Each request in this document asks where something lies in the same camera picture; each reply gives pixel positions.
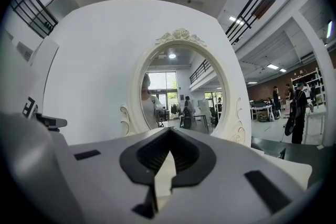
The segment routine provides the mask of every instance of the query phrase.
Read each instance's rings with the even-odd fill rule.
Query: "white column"
[[[333,143],[335,143],[336,135],[336,79],[334,76],[334,67],[322,40],[319,39],[306,18],[304,18],[300,12],[297,12],[293,15],[293,19],[297,22],[311,43],[317,63],[319,64],[321,70],[321,74],[323,76],[323,84],[326,92],[325,101],[327,104],[327,115],[325,117],[326,121],[322,144],[324,146],[331,146]]]

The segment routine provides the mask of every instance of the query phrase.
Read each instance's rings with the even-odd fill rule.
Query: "desk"
[[[253,120],[253,110],[257,111],[257,110],[264,110],[264,109],[267,109],[267,116],[269,117],[270,113],[272,113],[272,105],[271,104],[267,105],[267,106],[263,106],[262,108],[250,108],[250,110],[251,110],[251,119]]]
[[[205,126],[206,126],[206,128],[207,128],[207,130],[208,130],[208,133],[209,133],[208,122],[206,121],[206,116],[205,116],[205,114],[194,115],[194,118],[196,118],[196,117],[202,117],[202,118],[203,118],[203,120],[204,120],[204,124],[205,124]]]
[[[323,130],[323,118],[324,118],[324,116],[325,116],[326,113],[327,113],[326,111],[307,113],[306,132],[304,134],[304,140],[303,140],[304,144],[307,141],[309,119],[310,118],[314,118],[314,117],[319,117],[319,116],[321,117],[321,131],[320,131],[320,134],[322,134],[322,142],[323,142],[323,134],[324,134],[324,132],[322,132],[322,130]]]

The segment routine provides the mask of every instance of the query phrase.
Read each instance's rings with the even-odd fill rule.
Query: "gray plastic surface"
[[[1,150],[18,186],[58,223],[252,223],[272,214],[244,174],[260,170],[287,197],[303,190],[282,170],[251,149],[201,133],[179,129],[209,145],[217,163],[197,186],[174,189],[152,219],[132,208],[144,202],[148,187],[132,183],[119,165],[128,146],[161,129],[116,140],[68,146],[59,133],[35,121],[1,115]],[[100,155],[77,161],[74,153]]]

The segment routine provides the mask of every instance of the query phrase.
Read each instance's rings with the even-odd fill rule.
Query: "brown wall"
[[[333,50],[329,53],[331,61],[333,63],[334,68],[336,69],[336,50]],[[302,66],[294,71],[287,72],[283,76],[278,77],[276,79],[272,79],[269,81],[266,81],[261,84],[257,84],[252,87],[247,88],[248,98],[249,100],[260,100],[260,99],[266,99],[267,97],[273,98],[273,87],[277,86],[279,88],[279,95],[284,100],[285,96],[287,95],[287,87],[286,84],[291,85],[291,78],[295,78],[300,73],[300,70],[303,71],[303,74],[313,72],[316,67],[319,67],[317,62],[311,62],[305,66]]]

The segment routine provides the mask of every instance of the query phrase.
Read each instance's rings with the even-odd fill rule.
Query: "ceiling light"
[[[238,23],[238,24],[240,24],[240,25],[243,25],[243,24],[244,24],[244,22],[242,22],[242,21],[240,21],[240,20],[236,20],[235,17],[230,16],[229,19],[230,19],[230,20],[233,20],[233,21],[236,21],[236,23]]]
[[[272,64],[268,65],[267,67],[268,67],[268,68],[271,68],[271,69],[275,69],[275,70],[277,70],[277,69],[278,69],[278,67],[277,67],[277,66],[274,66],[274,65],[272,65]]]
[[[331,29],[332,29],[332,21],[328,23],[327,38],[331,36]]]

